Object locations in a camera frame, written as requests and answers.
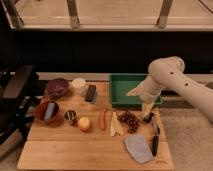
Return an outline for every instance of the green plastic container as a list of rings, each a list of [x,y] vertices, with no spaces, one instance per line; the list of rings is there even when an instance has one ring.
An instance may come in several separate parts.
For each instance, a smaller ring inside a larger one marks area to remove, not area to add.
[[[110,74],[109,92],[112,107],[141,107],[142,101],[138,96],[126,96],[126,94],[146,76],[147,74]],[[155,105],[160,104],[162,104],[161,96],[155,101]]]

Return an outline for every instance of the wooden bowl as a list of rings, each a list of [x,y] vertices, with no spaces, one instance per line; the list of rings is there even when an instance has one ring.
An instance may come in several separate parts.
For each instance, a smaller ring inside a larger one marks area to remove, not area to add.
[[[53,115],[50,119],[44,120],[44,115],[45,115],[45,112],[46,112],[46,109],[47,109],[47,106],[49,103],[55,103]],[[59,116],[60,116],[59,105],[54,101],[46,101],[46,102],[41,103],[40,105],[38,105],[38,107],[36,108],[36,111],[35,111],[35,118],[43,124],[50,124],[52,122],[55,122]]]

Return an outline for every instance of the red grapes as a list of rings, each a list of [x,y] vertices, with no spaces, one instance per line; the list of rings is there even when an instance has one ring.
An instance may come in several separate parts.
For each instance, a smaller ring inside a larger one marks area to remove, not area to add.
[[[139,119],[130,111],[124,112],[122,115],[118,116],[120,122],[124,122],[129,125],[128,133],[135,133],[139,127]]]

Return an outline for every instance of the white cup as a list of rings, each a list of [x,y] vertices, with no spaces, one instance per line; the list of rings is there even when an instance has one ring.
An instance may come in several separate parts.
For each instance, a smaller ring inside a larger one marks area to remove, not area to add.
[[[72,81],[72,87],[74,89],[74,93],[84,95],[87,89],[86,80],[84,78],[75,78]]]

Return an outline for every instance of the orange carrot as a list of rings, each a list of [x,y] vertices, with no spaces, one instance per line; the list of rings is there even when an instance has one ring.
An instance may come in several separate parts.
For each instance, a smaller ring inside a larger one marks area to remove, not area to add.
[[[105,108],[101,113],[100,113],[100,128],[101,130],[105,130],[105,113],[107,112],[107,108]]]

